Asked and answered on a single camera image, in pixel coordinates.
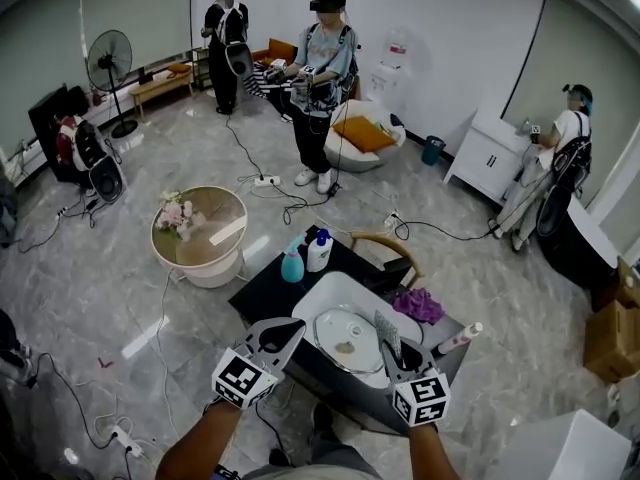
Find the pink bottle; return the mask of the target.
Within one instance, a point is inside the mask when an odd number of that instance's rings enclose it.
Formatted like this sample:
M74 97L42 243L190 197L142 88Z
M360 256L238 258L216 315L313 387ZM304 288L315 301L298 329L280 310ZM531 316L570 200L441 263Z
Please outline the pink bottle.
M434 358L443 357L462 345L470 343L475 337L479 336L482 331L483 325L480 322L466 326L451 338L434 347L431 354Z

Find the grey scrubbing sponge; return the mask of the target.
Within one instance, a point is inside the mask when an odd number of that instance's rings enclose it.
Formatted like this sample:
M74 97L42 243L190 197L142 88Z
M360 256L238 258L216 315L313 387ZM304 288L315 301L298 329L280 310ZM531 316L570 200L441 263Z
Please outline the grey scrubbing sponge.
M376 311L374 314L374 325L379 346L385 344L389 348L392 356L396 360L400 360L402 349L398 329L386 319L380 311Z

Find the person's right forearm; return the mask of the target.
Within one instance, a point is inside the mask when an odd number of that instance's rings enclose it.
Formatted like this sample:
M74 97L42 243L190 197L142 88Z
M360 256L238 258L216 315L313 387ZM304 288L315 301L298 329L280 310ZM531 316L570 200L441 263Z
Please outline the person's right forearm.
M457 480L433 425L412 427L408 437L413 480Z

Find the white rectangular tub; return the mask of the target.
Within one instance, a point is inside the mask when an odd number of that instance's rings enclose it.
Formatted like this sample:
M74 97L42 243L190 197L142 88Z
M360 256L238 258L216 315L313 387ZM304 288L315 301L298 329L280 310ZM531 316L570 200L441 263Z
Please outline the white rectangular tub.
M520 425L484 480L619 480L631 441L583 409Z

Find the wooden bench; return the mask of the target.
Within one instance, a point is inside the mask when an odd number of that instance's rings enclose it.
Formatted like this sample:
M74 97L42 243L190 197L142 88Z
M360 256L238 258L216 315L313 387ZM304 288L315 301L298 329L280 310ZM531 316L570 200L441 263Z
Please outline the wooden bench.
M154 79L130 89L129 94L133 98L135 114L144 118L144 103L178 89L186 88L189 94L193 95L191 87L192 75L192 69L185 72L169 71L165 77Z

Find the black bathtub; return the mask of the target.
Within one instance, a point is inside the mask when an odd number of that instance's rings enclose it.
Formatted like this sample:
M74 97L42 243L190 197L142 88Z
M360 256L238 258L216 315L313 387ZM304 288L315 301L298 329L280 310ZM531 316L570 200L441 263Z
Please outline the black bathtub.
M613 280L618 252L578 199L556 187L538 212L536 233L551 267L590 293L594 312L598 296Z

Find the person's right shoe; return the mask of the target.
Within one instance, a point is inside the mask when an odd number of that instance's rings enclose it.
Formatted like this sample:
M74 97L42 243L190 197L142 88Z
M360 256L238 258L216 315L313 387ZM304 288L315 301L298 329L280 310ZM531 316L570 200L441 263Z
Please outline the person's right shoe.
M312 434L333 430L334 417L331 409L324 403L317 403L311 412Z

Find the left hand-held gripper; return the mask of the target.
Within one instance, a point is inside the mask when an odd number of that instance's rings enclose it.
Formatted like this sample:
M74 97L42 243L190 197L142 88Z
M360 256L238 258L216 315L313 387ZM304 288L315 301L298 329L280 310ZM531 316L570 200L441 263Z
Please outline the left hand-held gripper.
M293 317L263 319L247 331L247 340L227 348L215 367L213 393L246 410L282 382L282 368L298 347L306 323Z

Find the grey roller blind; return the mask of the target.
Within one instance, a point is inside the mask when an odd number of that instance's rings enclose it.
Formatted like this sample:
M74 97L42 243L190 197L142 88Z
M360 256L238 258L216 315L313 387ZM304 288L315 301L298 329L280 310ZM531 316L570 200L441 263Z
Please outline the grey roller blind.
M131 42L135 68L190 46L189 0L0 0L0 147L34 131L29 109L61 85L87 88L85 53L111 29Z
M549 129L566 108L567 84L585 85L594 96L593 161L582 195L588 205L640 121L640 54L590 11L570 0L546 0L504 119Z

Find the black metal shelf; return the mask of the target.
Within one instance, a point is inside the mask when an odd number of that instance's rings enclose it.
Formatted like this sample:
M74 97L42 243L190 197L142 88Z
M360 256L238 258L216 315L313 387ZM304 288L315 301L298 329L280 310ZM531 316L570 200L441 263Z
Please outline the black metal shelf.
M212 86L209 73L209 48L198 47L191 50L193 84L204 91Z

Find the teal waste bin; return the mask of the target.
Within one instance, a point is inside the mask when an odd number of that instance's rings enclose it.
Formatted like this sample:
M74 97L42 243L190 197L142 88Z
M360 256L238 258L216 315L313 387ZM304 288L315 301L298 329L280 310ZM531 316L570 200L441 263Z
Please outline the teal waste bin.
M434 166L446 147L446 143L439 137L429 135L425 139L424 148L421 154L421 161L428 166Z

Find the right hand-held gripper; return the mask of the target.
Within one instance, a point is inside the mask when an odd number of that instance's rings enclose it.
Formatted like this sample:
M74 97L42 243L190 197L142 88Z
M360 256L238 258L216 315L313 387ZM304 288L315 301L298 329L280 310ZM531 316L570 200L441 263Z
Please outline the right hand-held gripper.
M385 371L390 381L402 381L404 370L424 375L435 366L431 351L422 344L402 339L402 361L391 345L380 345ZM430 373L426 377L396 383L392 391L392 407L408 426L422 426L443 419L450 406L450 386L444 373Z

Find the teal spray bottle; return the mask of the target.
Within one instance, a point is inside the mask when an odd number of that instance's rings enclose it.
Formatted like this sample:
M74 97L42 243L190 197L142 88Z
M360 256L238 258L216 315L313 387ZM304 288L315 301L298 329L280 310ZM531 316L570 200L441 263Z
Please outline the teal spray bottle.
M298 283L304 277L305 265L299 252L299 247L304 243L305 235L298 235L284 250L281 277L288 283Z

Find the orange cushion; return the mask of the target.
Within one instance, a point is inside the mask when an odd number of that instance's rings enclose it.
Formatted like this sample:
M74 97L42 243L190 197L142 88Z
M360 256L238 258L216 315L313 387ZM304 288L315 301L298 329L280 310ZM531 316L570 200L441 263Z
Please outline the orange cushion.
M380 124L374 124L364 116L344 119L336 123L333 130L362 153L376 152L396 144Z
M298 47L285 41L270 38L267 57L276 60L283 59L287 64L292 64L297 55Z

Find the white water dispenser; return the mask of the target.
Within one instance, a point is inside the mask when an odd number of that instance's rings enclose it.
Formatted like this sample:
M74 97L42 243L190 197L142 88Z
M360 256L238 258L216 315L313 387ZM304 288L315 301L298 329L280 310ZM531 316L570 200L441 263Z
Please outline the white water dispenser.
M370 68L366 98L402 113L413 89L420 48L421 40L412 28L390 28L382 40L379 59Z

